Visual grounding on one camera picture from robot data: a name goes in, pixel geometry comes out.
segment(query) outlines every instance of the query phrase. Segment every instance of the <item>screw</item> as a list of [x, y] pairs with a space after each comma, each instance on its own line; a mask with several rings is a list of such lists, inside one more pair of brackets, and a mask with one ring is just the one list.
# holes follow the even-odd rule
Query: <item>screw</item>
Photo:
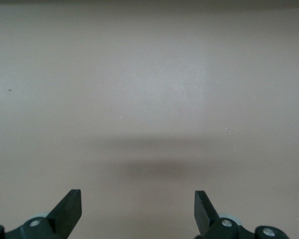
[[227, 219], [224, 219], [224, 220], [222, 221], [222, 225], [224, 225], [224, 226], [227, 227], [227, 228], [230, 228], [230, 227], [232, 227], [232, 222], [230, 222], [230, 221], [227, 220]]
[[40, 224], [40, 222], [38, 221], [38, 220], [35, 220], [35, 221], [32, 221], [30, 224], [29, 224], [29, 226], [30, 227], [35, 227], [35, 226], [37, 226], [37, 225], [39, 225]]
[[274, 237], [275, 233], [270, 228], [264, 228], [263, 233], [269, 237]]

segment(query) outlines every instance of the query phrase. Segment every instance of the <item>black mechanical part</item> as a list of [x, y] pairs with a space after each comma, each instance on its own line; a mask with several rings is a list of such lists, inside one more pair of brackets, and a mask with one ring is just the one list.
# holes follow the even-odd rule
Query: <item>black mechanical part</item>
[[32, 218], [7, 233], [0, 225], [0, 239], [66, 239], [81, 215], [81, 191], [73, 189], [45, 218]]
[[220, 218], [204, 191], [195, 193], [195, 220], [200, 232], [196, 239], [289, 239], [275, 227], [260, 226], [252, 233], [231, 219]]

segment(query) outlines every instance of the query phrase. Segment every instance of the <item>wall surface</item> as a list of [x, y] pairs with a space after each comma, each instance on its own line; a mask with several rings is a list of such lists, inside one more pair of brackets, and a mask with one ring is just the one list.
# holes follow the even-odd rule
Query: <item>wall surface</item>
[[0, 4], [0, 224], [72, 188], [71, 239], [194, 238], [195, 190], [299, 239], [299, 5]]

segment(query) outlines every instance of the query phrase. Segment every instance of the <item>beige wall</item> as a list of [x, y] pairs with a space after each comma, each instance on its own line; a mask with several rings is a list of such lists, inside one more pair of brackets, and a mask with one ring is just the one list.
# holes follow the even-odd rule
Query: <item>beige wall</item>
[[190, 239], [205, 190], [299, 239], [299, 7], [205, 3], [0, 4], [0, 224]]

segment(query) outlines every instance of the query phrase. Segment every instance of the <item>silver screw head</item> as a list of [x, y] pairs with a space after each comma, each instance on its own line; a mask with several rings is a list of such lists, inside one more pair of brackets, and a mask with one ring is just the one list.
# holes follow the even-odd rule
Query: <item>silver screw head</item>
[[30, 227], [35, 227], [35, 226], [37, 226], [37, 225], [39, 225], [40, 224], [40, 221], [38, 221], [38, 220], [34, 220], [34, 221], [32, 221], [30, 224], [29, 224], [29, 226]]
[[227, 228], [230, 228], [230, 227], [232, 227], [232, 222], [230, 222], [227, 219], [224, 219], [224, 220], [222, 220], [222, 225], [224, 225]]
[[272, 231], [270, 228], [264, 228], [263, 233], [269, 237], [275, 237], [274, 231]]

